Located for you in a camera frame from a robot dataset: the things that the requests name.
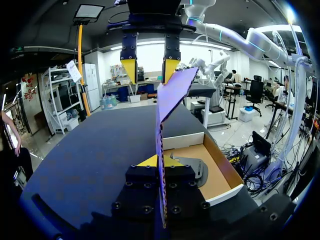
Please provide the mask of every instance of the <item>ceiling light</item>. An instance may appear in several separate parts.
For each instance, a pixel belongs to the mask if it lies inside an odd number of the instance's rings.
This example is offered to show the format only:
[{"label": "ceiling light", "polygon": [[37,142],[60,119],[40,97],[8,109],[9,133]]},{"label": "ceiling light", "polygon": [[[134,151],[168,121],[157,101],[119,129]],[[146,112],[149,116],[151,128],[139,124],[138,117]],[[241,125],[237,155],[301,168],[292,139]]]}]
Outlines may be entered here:
[{"label": "ceiling light", "polygon": [[12,104],[15,104],[16,99],[17,99],[17,96],[18,96],[18,94],[17,94],[17,95],[15,95],[15,98],[13,99]]},{"label": "ceiling light", "polygon": [[[180,43],[191,44],[191,41],[180,41]],[[227,51],[231,50],[230,47],[220,46],[220,45],[216,45],[216,44],[212,44],[212,43],[208,43],[208,42],[201,42],[201,41],[195,41],[192,43],[192,45],[212,47],[212,48],[223,49],[223,50],[227,50]]]},{"label": "ceiling light", "polygon": [[5,107],[6,96],[7,96],[7,94],[5,93],[3,95],[2,108],[1,108],[2,111],[4,110],[4,107]]},{"label": "ceiling light", "polygon": [[143,41],[143,42],[138,42],[137,45],[147,45],[147,44],[164,44],[165,40],[158,40],[158,41]]},{"label": "ceiling light", "polygon": [[[141,46],[141,45],[151,45],[151,44],[164,44],[165,40],[157,40],[157,41],[143,41],[143,42],[138,42],[136,45]],[[122,49],[121,46],[115,46],[111,47],[110,50],[117,50],[117,49]]]},{"label": "ceiling light", "polygon": [[97,19],[104,8],[104,6],[100,5],[80,4],[74,18]]},{"label": "ceiling light", "polygon": [[279,69],[280,69],[279,65],[278,65],[278,64],[276,64],[274,61],[269,60],[268,62],[269,62],[269,63],[271,63],[272,65],[274,65],[275,67],[277,67],[277,68],[279,68]]},{"label": "ceiling light", "polygon": [[[138,42],[136,45],[141,46],[141,45],[151,45],[151,44],[164,44],[164,40],[157,40],[157,41],[143,41],[143,42]],[[192,42],[191,41],[180,41],[181,44],[187,44],[190,45]],[[226,46],[220,46],[208,42],[201,42],[201,41],[195,41],[192,43],[192,45],[199,45],[199,46],[206,46],[206,47],[212,47],[212,48],[217,48],[217,49],[224,49],[224,50],[231,50],[231,48],[226,47]],[[110,50],[117,50],[117,49],[122,49],[122,46],[114,46],[111,47]]]},{"label": "ceiling light", "polygon": [[[297,33],[302,33],[301,27],[297,25],[292,26],[293,30]],[[272,32],[273,30],[275,31],[289,31],[291,32],[291,28],[289,25],[270,25],[270,26],[262,26],[262,27],[257,27],[255,30],[264,33],[264,32]]]},{"label": "ceiling light", "polygon": [[289,7],[286,11],[286,19],[289,24],[292,24],[295,20],[295,14],[294,11]]},{"label": "ceiling light", "polygon": [[122,49],[122,46],[115,46],[110,48],[110,50],[117,50],[117,49]]}]

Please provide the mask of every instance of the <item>yellow pole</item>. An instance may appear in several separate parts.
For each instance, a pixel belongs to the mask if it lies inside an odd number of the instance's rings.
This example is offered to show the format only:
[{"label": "yellow pole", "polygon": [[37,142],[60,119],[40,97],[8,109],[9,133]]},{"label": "yellow pole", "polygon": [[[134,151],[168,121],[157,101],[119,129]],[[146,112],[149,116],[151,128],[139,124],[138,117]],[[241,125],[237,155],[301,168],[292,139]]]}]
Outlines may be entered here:
[{"label": "yellow pole", "polygon": [[[83,25],[80,24],[79,26],[79,35],[78,35],[78,68],[79,68],[79,72],[81,74],[81,85],[83,86],[83,89],[85,88],[85,82],[84,82],[84,74],[82,72],[82,57],[81,57],[81,48],[82,48],[82,28]],[[90,109],[89,109],[89,105],[88,105],[88,101],[87,101],[87,95],[85,92],[82,93],[82,98],[83,98],[83,102],[84,102],[84,107],[85,107],[85,111],[88,117],[91,116],[90,113]]]}]

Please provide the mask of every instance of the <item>robotic arm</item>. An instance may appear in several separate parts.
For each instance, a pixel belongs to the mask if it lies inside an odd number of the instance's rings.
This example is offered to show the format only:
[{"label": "robotic arm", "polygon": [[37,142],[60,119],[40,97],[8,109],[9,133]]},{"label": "robotic arm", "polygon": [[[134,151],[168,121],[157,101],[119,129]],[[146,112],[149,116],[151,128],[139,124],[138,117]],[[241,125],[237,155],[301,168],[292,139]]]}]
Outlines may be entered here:
[{"label": "robotic arm", "polygon": [[220,57],[210,63],[208,66],[206,65],[206,62],[201,58],[192,58],[190,63],[193,67],[198,67],[199,70],[202,72],[204,76],[207,77],[209,80],[210,73],[220,65],[220,72],[221,74],[218,76],[218,78],[213,82],[213,87],[215,89],[220,88],[222,85],[224,79],[228,76],[230,73],[227,69],[227,61],[230,59],[230,55],[227,54],[225,51],[220,51]]}]

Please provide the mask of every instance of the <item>purple cardboard flap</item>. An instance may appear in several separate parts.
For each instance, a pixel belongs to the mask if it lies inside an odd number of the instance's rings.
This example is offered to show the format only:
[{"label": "purple cardboard flap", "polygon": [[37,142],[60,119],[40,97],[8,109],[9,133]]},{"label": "purple cardboard flap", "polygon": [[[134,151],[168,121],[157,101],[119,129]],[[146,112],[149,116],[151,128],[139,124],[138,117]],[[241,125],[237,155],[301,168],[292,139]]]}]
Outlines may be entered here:
[{"label": "purple cardboard flap", "polygon": [[163,150],[163,122],[170,116],[174,109],[188,94],[191,83],[194,80],[198,68],[189,68],[175,72],[168,83],[157,88],[156,123],[155,123],[155,147],[158,155],[158,170],[160,177],[160,212],[163,228],[167,224],[167,194],[165,179],[165,160]]}]

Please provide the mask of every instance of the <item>water bottle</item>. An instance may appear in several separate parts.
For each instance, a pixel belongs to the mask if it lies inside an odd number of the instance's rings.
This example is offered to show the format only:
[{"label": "water bottle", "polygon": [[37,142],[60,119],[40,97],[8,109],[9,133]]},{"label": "water bottle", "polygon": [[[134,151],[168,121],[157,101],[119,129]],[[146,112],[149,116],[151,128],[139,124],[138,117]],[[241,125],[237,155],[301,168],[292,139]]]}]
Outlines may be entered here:
[{"label": "water bottle", "polygon": [[116,96],[112,94],[111,96],[111,102],[112,102],[112,106],[117,106],[117,99]]},{"label": "water bottle", "polygon": [[100,108],[101,108],[101,110],[105,110],[105,109],[106,109],[106,108],[105,108],[105,104],[106,104],[105,98],[102,97],[102,98],[100,99]]},{"label": "water bottle", "polygon": [[106,97],[105,98],[105,101],[106,101],[106,108],[107,109],[112,109],[114,106],[112,106],[112,100],[111,100],[111,97],[110,96],[108,96],[108,97]]}]

